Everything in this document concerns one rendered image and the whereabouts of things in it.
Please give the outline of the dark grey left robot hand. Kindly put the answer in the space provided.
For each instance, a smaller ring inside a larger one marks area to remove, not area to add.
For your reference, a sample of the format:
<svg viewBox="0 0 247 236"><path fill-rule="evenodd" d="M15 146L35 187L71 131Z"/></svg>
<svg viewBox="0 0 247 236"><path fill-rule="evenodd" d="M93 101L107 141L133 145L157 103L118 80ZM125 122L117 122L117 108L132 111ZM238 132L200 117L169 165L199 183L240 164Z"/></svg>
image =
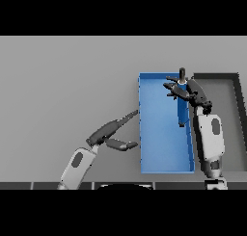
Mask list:
<svg viewBox="0 0 247 236"><path fill-rule="evenodd" d="M130 119L138 114L138 111L135 110L121 119L111 120L100 128L97 129L87 140L86 143L93 147L95 145L106 144L108 147L119 150L127 151L128 149L136 147L138 144L136 142L123 142L117 139L112 139L112 136Z"/></svg>

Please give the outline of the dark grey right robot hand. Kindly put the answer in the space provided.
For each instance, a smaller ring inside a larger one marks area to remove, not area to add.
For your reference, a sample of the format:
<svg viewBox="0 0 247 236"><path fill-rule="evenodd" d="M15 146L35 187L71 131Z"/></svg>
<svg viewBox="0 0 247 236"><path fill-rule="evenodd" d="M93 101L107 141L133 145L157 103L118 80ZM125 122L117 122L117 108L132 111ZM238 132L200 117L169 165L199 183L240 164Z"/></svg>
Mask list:
<svg viewBox="0 0 247 236"><path fill-rule="evenodd" d="M166 79L171 80L171 83L163 84L163 87L170 91L168 96L187 101L193 108L202 107L204 115L211 113L212 102L206 98L203 88L195 79L188 79L184 89L178 84L178 78L167 76Z"/></svg>

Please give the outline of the blue pipe with dark end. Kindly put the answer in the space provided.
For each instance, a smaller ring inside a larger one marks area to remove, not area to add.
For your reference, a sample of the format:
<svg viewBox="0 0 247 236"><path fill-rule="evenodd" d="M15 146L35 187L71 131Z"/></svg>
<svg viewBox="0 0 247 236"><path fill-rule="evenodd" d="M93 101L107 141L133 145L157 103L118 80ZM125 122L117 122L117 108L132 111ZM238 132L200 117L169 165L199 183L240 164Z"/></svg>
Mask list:
<svg viewBox="0 0 247 236"><path fill-rule="evenodd" d="M185 68L181 67L179 69L179 79L178 79L178 87L183 91L186 91L186 80L185 80ZM186 123L186 109L187 109L187 102L182 99L178 98L178 125L183 127Z"/></svg>

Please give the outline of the blue bin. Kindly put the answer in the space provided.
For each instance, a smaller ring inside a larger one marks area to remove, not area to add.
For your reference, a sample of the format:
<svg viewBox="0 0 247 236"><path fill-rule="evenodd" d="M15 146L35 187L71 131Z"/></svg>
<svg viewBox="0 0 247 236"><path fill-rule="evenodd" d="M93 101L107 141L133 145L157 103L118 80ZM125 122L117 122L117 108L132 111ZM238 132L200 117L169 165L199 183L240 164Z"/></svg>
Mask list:
<svg viewBox="0 0 247 236"><path fill-rule="evenodd" d="M178 72L140 72L139 136L141 173L193 173L195 170L190 121L178 125L178 102L163 87Z"/></svg>

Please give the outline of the dark grey bin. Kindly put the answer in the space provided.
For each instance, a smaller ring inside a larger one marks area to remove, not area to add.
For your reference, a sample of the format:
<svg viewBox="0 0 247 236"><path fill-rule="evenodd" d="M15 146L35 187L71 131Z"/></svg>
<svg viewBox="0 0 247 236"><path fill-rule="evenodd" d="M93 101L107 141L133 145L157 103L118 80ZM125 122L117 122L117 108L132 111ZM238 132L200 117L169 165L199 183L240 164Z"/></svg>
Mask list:
<svg viewBox="0 0 247 236"><path fill-rule="evenodd" d="M195 73L194 79L222 119L226 152L223 171L247 171L247 115L237 73Z"/></svg>

